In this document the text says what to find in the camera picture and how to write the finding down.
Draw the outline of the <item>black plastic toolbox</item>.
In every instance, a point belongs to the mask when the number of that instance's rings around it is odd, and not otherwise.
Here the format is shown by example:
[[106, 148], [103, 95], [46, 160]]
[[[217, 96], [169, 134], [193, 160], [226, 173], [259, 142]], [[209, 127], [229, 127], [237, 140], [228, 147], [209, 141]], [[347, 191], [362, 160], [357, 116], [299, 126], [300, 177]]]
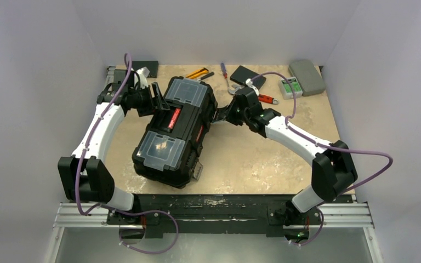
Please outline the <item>black plastic toolbox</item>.
[[132, 154], [135, 172], [147, 179], [185, 187], [197, 174], [205, 135], [218, 103], [212, 87], [172, 77], [164, 95], [168, 110], [155, 110]]

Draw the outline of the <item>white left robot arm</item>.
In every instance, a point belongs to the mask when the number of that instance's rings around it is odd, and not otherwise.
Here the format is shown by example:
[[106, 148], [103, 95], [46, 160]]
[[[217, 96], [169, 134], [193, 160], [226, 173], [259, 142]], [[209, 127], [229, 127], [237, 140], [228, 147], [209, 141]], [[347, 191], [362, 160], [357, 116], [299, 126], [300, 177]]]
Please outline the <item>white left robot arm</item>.
[[68, 157], [58, 161], [58, 171], [67, 199], [77, 205], [97, 203], [120, 210], [128, 224], [141, 219], [141, 209], [134, 204], [135, 195], [115, 186], [104, 162], [113, 135], [127, 112], [136, 109], [147, 116], [168, 108], [156, 82], [148, 84], [147, 67], [138, 70], [115, 70], [112, 81], [96, 99], [95, 115], [81, 143]]

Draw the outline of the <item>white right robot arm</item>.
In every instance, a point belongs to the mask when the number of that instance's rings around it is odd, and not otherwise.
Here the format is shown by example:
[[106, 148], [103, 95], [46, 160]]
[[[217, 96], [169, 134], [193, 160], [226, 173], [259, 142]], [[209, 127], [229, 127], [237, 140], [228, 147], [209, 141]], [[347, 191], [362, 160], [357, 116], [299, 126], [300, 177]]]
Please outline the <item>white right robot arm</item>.
[[278, 111], [263, 108], [256, 92], [249, 87], [238, 90], [227, 106], [217, 109], [214, 120], [245, 124], [252, 132], [293, 151], [311, 166], [310, 185], [287, 203], [286, 216], [293, 223], [305, 219], [311, 208], [335, 200], [357, 180], [346, 143], [315, 137], [291, 124]]

